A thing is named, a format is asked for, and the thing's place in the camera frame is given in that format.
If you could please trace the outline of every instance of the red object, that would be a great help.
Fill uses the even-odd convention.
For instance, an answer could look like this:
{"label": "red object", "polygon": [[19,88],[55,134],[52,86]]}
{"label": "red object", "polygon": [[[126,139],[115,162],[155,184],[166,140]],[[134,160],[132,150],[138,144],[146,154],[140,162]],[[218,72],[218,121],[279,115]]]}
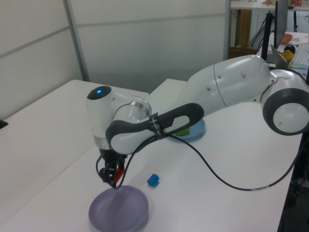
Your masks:
{"label": "red object", "polygon": [[288,44],[293,38],[293,35],[291,34],[284,34],[282,40],[281,40],[281,44]]}
{"label": "red object", "polygon": [[118,182],[118,180],[122,177],[122,175],[124,174],[124,170],[122,168],[117,168],[116,171],[116,176],[115,176],[115,181],[116,183]]}

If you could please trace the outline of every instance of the circular joint cap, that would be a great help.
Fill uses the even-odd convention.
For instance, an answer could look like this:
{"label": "circular joint cap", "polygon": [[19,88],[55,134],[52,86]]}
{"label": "circular joint cap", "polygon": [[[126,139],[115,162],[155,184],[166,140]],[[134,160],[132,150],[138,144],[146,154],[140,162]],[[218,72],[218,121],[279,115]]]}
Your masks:
{"label": "circular joint cap", "polygon": [[264,104],[263,117],[278,134],[296,135],[309,131],[309,93],[286,88],[272,94]]}
{"label": "circular joint cap", "polygon": [[89,100],[98,100],[107,96],[111,92],[111,90],[112,88],[109,86],[100,86],[91,90],[87,98]]}

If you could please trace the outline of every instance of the black pole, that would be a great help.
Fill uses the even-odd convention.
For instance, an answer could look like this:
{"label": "black pole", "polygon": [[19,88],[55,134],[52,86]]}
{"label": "black pole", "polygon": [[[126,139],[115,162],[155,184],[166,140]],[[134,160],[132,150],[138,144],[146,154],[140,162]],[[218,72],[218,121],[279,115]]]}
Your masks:
{"label": "black pole", "polygon": [[296,11],[293,11],[293,18],[294,18],[294,32],[297,32]]}
{"label": "black pole", "polygon": [[263,60],[266,60],[266,58],[267,58],[269,35],[270,35],[270,28],[271,28],[271,20],[272,20],[272,13],[268,12],[266,14],[266,21],[265,21],[265,28],[264,28],[264,38],[263,38],[262,52],[261,52],[261,58]]}

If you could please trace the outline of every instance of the blue plastic plate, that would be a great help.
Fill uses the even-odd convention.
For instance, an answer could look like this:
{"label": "blue plastic plate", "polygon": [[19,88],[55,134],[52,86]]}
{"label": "blue plastic plate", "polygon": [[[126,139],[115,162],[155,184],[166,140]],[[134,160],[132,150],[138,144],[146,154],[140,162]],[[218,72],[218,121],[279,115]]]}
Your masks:
{"label": "blue plastic plate", "polygon": [[88,216],[92,225],[102,232],[133,232],[148,217],[148,200],[132,186],[110,188],[93,200]]}
{"label": "blue plastic plate", "polygon": [[202,138],[205,135],[205,133],[206,133],[205,121],[201,119],[198,123],[190,127],[189,134],[186,134],[184,136],[177,136],[176,134],[173,135],[183,140],[197,140]]}

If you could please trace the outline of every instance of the blue cube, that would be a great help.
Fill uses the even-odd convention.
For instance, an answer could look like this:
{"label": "blue cube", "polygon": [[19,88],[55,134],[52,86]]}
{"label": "blue cube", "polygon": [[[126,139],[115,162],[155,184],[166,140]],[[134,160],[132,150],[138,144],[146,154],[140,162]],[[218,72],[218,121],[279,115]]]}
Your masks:
{"label": "blue cube", "polygon": [[151,177],[147,180],[147,183],[151,186],[151,187],[155,187],[158,185],[158,181],[159,181],[159,177],[157,174],[152,174]]}

